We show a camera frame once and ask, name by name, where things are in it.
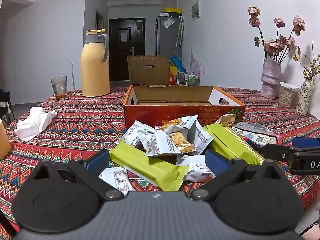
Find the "patterned tablecloth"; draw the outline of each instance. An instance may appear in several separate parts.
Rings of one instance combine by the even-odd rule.
[[[246,104],[244,121],[261,123],[279,134],[285,145],[291,145],[295,136],[316,137],[320,134],[320,122],[312,115],[300,116],[294,110],[259,95],[259,91],[224,88]],[[13,132],[16,123],[28,117],[28,113],[11,123],[7,134],[12,149],[0,160],[0,208],[14,224],[11,203],[21,185],[38,162],[44,158],[67,163],[80,157],[86,159],[101,149],[112,149],[125,132],[122,101],[127,88],[113,89],[109,95],[84,98],[81,91],[73,91],[66,99],[50,97],[41,104],[45,111],[57,109],[58,115],[47,129],[28,143],[23,143]],[[302,198],[307,209],[320,188],[319,176],[291,175],[285,163],[279,163],[289,181]],[[159,188],[128,172],[132,186],[139,191],[158,191]],[[184,182],[181,190],[186,194],[202,183]],[[5,239],[7,233],[0,228]]]

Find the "floral vase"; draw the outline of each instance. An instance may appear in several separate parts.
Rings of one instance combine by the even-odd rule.
[[[301,91],[296,107],[296,112],[300,115],[306,115],[308,112],[309,104],[310,104],[310,97],[311,97],[311,90],[312,90],[312,80],[306,79],[301,86]]]
[[[275,99],[280,90],[281,63],[271,59],[264,59],[261,73],[261,93],[265,98]]]

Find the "electrical panel on wall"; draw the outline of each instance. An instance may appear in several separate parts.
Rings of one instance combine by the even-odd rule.
[[[193,21],[200,18],[200,0],[192,6],[191,17]]]

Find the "black chair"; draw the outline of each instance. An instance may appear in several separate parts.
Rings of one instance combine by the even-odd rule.
[[[0,118],[4,121],[6,125],[8,125],[11,121],[11,113],[13,116],[13,119],[16,120],[14,117],[14,113],[12,111],[12,105],[10,101],[10,92],[3,92],[2,89],[0,89],[0,102],[6,102],[9,104],[9,109],[8,106],[0,106]]]

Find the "white vase with green pattern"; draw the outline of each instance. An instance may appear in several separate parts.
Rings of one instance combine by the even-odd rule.
[[[296,107],[296,112],[300,115],[305,116],[308,112],[310,105],[310,97],[312,90],[312,80],[306,79],[301,86],[299,100]]]

